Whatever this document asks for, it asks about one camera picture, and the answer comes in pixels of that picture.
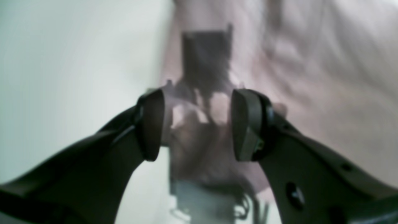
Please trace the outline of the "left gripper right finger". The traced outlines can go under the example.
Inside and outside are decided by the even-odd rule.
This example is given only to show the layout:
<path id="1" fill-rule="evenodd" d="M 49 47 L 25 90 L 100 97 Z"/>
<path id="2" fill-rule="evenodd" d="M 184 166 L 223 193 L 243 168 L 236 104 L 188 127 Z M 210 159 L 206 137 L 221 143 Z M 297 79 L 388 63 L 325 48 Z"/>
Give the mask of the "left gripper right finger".
<path id="1" fill-rule="evenodd" d="M 234 89 L 233 149 L 270 183 L 283 224 L 396 224 L 397 189 L 300 133 L 267 96 Z"/>

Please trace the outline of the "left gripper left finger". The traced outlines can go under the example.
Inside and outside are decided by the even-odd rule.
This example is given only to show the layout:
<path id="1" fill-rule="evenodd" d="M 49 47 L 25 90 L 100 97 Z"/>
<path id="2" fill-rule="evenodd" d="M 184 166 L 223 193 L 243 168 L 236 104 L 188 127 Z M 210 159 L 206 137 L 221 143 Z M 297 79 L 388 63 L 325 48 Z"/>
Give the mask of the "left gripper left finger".
<path id="1" fill-rule="evenodd" d="M 1 185 L 2 224 L 114 224 L 134 170 L 158 157 L 165 99 L 142 95 L 98 132 Z"/>

